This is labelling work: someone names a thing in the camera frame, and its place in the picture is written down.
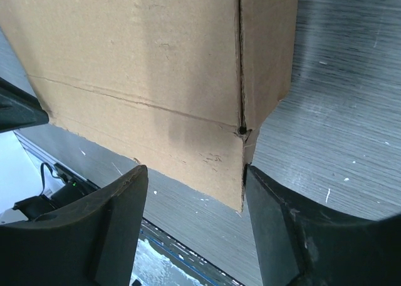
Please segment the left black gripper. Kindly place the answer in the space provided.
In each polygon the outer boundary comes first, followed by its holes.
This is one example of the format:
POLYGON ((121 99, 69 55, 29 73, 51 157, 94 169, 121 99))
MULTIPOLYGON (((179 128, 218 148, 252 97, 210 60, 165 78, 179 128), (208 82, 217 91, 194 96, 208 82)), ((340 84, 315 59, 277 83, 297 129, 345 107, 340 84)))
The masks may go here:
POLYGON ((45 125, 49 116, 38 99, 1 78, 1 131, 45 125))

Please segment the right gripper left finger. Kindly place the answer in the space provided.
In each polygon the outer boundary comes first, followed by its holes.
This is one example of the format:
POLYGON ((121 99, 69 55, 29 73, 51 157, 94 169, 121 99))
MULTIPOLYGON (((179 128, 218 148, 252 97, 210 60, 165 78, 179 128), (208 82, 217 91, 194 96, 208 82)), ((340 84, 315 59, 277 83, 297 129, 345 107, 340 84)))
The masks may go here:
POLYGON ((71 181, 13 206, 1 225, 2 285, 128 285, 148 189, 136 166, 103 188, 71 181))

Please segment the cardboard box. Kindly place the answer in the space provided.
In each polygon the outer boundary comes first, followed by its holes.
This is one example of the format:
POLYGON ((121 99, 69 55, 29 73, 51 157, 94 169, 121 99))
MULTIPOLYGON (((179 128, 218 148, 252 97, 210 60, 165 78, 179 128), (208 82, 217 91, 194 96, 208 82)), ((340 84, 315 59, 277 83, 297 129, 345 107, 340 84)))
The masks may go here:
POLYGON ((241 211, 287 95, 298 0, 1 0, 51 124, 241 211))

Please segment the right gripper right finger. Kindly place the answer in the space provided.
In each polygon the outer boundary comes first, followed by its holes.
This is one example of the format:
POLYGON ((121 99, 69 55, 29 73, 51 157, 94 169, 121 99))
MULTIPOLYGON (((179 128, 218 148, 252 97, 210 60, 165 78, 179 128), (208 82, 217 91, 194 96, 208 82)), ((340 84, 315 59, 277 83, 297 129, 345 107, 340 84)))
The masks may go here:
POLYGON ((399 285, 400 215, 328 208, 249 165, 245 195, 264 285, 399 285))

